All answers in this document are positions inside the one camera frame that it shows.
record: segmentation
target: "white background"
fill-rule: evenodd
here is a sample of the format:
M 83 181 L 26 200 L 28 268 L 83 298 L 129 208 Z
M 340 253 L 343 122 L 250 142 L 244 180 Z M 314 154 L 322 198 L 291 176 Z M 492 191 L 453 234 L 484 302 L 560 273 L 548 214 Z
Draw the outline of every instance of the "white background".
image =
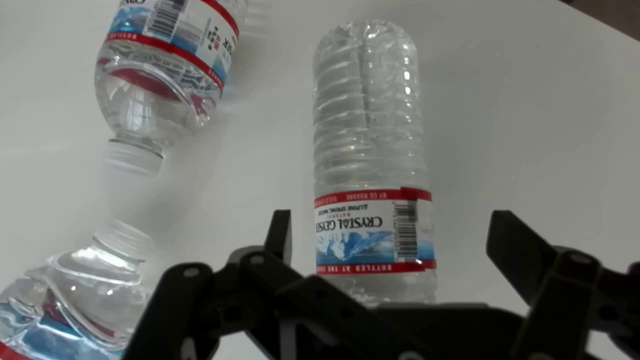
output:
M 157 181 L 100 163 L 110 132 L 93 66 L 115 10 L 0 0 L 2 288 L 115 215 L 168 261 L 221 268 L 293 208 L 296 268 L 313 271 L 313 54 L 337 23 L 373 15 L 421 48 L 443 302 L 524 310 L 484 255 L 497 208 L 610 268 L 640 260 L 640 45 L 554 0 L 253 0 L 216 124 Z M 225 354 L 257 356 L 242 338 Z

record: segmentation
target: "black metal bracket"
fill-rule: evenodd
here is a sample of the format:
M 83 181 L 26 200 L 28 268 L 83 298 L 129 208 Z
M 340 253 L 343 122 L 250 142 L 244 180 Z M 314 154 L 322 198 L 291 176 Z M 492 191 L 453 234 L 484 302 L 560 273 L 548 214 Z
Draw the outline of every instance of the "black metal bracket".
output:
M 640 280 L 584 252 L 554 248 L 510 211 L 495 211 L 489 255 L 532 305 L 526 317 L 486 304 L 365 307 L 291 268 L 291 211 L 264 246 L 237 249 L 221 271 L 181 263 L 161 280 L 125 360 L 204 360 L 247 331 L 282 360 L 582 360 L 590 330 L 640 360 Z

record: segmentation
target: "white bottle cap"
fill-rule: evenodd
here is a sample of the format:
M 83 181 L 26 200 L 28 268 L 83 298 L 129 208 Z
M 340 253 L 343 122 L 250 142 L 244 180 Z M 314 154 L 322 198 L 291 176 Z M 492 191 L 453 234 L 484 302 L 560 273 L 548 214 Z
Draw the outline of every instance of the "white bottle cap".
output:
M 140 176 L 158 176 L 162 156 L 125 142 L 109 142 L 104 161 Z
M 147 260 L 154 249 L 152 236 L 120 220 L 113 220 L 104 230 L 99 230 L 94 237 L 132 260 Z

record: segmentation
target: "water bottle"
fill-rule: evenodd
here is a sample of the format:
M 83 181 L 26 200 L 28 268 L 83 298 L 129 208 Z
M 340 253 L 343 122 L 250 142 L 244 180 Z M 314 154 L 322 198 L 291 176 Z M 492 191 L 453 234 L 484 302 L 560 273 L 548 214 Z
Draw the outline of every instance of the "water bottle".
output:
M 154 176 L 178 138 L 215 117 L 247 0 L 123 0 L 96 62 L 115 130 L 106 161 Z
M 317 273 L 367 305 L 435 302 L 417 44 L 350 21 L 321 39 L 314 78 Z
M 150 298 L 152 239 L 113 221 L 89 248 L 50 257 L 0 291 L 2 360 L 116 360 Z

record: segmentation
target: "water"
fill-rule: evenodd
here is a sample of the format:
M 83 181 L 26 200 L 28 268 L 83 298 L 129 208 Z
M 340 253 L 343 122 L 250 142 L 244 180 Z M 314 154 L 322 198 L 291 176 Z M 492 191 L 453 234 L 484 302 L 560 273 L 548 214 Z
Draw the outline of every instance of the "water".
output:
M 314 78 L 318 273 L 368 305 L 432 302 L 417 44 L 397 23 L 350 21 L 322 38 Z
M 120 357 L 150 298 L 138 271 L 148 248 L 147 234 L 115 221 L 14 280 L 0 291 L 0 357 Z
M 115 130 L 106 161 L 158 174 L 177 139 L 212 122 L 247 0 L 123 2 L 96 62 L 96 98 Z

